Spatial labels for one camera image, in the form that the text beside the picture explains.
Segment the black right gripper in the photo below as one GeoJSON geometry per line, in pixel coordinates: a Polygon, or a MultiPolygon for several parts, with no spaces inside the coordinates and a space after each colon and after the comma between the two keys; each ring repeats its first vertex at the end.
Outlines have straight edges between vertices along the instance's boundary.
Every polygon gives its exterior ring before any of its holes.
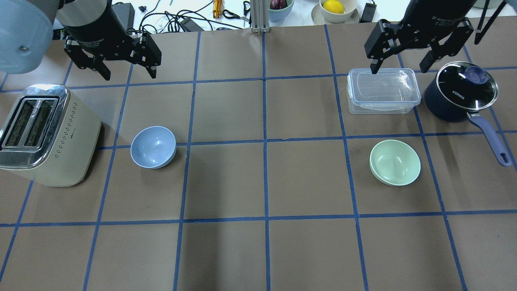
{"type": "Polygon", "coordinates": [[[398,24],[381,19],[364,44],[370,70],[377,74],[385,59],[407,49],[430,51],[419,64],[422,73],[445,56],[455,56],[463,48],[473,27],[467,13],[474,0],[412,0],[398,24]]]}

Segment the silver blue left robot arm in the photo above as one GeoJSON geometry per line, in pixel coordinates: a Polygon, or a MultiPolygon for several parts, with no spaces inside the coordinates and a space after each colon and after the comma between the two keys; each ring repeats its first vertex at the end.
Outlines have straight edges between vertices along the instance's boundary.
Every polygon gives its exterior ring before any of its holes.
{"type": "Polygon", "coordinates": [[[105,61],[124,60],[156,78],[162,53],[148,32],[131,35],[118,20],[110,0],[2,0],[1,71],[25,74],[41,63],[57,20],[68,33],[65,53],[82,70],[109,80],[105,61]]]}

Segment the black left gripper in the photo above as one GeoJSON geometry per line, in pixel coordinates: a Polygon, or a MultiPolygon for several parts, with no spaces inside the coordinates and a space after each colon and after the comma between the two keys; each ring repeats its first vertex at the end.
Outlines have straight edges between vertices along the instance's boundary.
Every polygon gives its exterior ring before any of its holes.
{"type": "MultiPolygon", "coordinates": [[[[98,72],[109,81],[111,72],[104,60],[135,62],[132,38],[110,0],[61,0],[57,20],[71,37],[63,50],[80,70],[98,72]]],[[[142,33],[137,41],[137,64],[155,79],[161,61],[162,52],[151,34],[142,33]]]]}

